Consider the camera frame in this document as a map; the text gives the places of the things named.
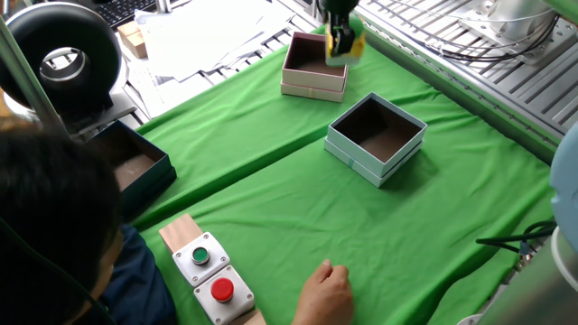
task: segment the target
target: red button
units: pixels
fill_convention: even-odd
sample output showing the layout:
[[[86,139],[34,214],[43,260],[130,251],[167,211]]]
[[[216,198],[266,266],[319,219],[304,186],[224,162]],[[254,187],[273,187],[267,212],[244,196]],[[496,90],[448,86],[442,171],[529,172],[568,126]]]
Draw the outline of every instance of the red button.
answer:
[[[235,287],[228,278],[219,278],[210,287],[210,294],[217,302],[228,302],[233,298]]]

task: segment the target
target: button panel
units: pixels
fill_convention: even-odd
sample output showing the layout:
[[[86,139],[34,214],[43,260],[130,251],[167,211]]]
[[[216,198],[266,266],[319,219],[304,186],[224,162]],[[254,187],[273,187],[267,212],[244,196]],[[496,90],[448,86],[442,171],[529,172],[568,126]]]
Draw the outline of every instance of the button panel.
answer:
[[[197,287],[230,263],[227,252],[209,232],[172,255],[185,279]]]
[[[194,293],[215,325],[229,324],[255,307],[253,293],[231,265],[198,286]]]

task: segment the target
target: dark shirt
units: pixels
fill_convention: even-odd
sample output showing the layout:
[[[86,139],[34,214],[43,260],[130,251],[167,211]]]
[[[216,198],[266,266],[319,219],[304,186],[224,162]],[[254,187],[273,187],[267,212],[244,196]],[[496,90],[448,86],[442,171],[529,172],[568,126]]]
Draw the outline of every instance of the dark shirt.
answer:
[[[122,226],[123,250],[115,263],[110,284],[98,302],[108,309],[117,325],[176,324],[174,302],[153,253],[136,229]],[[89,311],[75,324],[103,324],[102,317]]]

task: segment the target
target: human hand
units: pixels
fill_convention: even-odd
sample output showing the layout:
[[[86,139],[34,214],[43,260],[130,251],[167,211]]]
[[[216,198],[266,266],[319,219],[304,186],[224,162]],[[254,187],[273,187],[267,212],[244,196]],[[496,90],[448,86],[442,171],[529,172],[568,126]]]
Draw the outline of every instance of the human hand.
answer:
[[[353,292],[350,271],[325,260],[305,282],[292,325],[350,325]]]

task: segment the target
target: black hair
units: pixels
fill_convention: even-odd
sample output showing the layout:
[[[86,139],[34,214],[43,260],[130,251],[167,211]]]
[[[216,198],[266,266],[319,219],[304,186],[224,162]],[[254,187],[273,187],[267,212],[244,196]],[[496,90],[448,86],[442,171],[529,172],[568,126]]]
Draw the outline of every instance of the black hair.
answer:
[[[0,218],[89,292],[120,225],[120,189],[97,153],[56,135],[0,132]],[[75,318],[82,295],[0,233],[0,323]]]

